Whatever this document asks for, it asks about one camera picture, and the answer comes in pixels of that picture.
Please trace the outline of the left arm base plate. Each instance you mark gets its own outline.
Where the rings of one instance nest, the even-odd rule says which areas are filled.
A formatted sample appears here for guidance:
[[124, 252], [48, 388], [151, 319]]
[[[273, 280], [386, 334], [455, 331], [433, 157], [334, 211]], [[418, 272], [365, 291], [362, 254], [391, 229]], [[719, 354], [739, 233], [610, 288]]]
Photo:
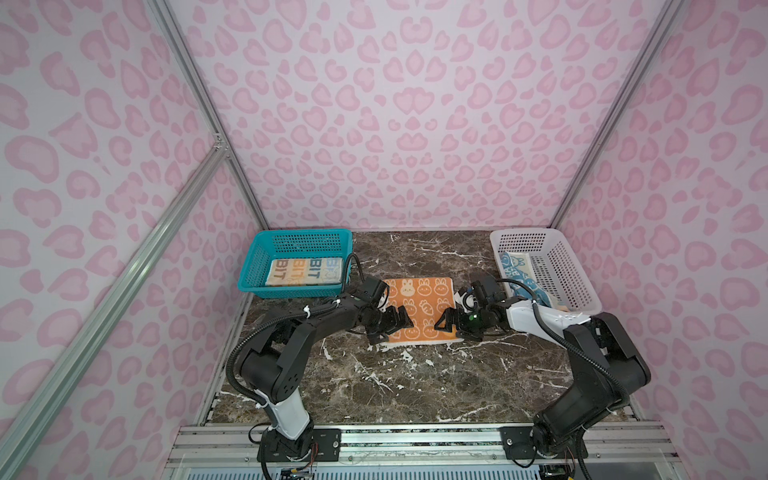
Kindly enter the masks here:
[[309, 425], [296, 439], [277, 430], [267, 430], [259, 442], [258, 460], [267, 463], [336, 462], [341, 447], [341, 430]]

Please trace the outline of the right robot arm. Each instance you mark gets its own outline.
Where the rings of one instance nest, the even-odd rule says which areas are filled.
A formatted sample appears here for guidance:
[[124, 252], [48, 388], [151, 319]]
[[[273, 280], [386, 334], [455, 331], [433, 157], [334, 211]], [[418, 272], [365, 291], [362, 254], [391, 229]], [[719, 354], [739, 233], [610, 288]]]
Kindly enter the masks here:
[[631, 395], [652, 379], [615, 315], [569, 316], [543, 305], [534, 289], [518, 279], [478, 277], [434, 324], [437, 331], [476, 342], [493, 328], [526, 331], [567, 352], [572, 383], [534, 416], [531, 427], [532, 447], [543, 456], [580, 446], [588, 429], [628, 406]]

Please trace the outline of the teal plastic basket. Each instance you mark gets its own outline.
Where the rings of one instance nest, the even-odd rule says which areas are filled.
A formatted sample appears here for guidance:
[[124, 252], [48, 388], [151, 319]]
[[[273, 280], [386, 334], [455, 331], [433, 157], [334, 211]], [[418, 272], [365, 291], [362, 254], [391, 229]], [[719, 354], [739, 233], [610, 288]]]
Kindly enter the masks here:
[[347, 229], [269, 230], [254, 237], [238, 289], [262, 299], [333, 297], [348, 276]]

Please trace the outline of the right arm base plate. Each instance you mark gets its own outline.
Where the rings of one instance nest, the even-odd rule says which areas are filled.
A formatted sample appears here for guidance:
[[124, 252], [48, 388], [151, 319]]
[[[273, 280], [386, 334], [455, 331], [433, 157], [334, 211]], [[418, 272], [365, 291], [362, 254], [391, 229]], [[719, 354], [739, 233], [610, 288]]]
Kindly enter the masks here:
[[504, 426], [499, 433], [507, 460], [564, 459], [574, 447], [573, 437], [556, 437], [539, 425]]

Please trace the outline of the orange patterned towel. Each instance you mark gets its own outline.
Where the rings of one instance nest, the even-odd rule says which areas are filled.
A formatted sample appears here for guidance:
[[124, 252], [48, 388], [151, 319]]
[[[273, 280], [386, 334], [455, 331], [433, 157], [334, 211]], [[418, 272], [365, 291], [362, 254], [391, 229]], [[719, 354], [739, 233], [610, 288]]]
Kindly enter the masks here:
[[455, 329], [438, 331], [434, 324], [447, 308], [456, 306], [449, 277], [385, 279], [390, 287], [388, 305], [404, 306], [413, 326], [391, 334], [388, 347], [438, 345], [461, 342]]

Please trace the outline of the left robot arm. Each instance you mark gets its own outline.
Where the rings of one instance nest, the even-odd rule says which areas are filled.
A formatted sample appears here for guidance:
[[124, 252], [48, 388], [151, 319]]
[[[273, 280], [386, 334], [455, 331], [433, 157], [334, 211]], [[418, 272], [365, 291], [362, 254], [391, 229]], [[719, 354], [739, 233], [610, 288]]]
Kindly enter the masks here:
[[387, 283], [371, 277], [325, 303], [267, 316], [230, 353], [227, 381], [267, 413], [279, 437], [299, 440], [312, 424], [299, 393], [312, 347], [359, 326], [376, 345], [413, 326], [406, 308], [388, 303], [389, 293]]

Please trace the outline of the blue patterned towel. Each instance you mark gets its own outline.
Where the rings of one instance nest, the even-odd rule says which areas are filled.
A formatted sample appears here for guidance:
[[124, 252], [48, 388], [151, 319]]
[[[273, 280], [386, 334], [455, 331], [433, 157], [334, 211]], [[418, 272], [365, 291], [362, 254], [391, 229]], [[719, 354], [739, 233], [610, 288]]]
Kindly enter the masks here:
[[546, 290], [537, 282], [533, 270], [533, 262], [528, 253], [501, 252], [502, 277], [517, 280], [524, 283], [535, 294], [537, 301], [546, 307], [551, 307], [552, 302]]

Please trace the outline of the rabbit striped towel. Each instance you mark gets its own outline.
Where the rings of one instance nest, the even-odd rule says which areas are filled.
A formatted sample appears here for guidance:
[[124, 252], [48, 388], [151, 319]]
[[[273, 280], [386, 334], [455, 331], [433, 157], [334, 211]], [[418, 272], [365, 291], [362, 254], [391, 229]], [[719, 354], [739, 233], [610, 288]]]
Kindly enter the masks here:
[[341, 282], [338, 257], [275, 259], [265, 280], [268, 287], [331, 285]]

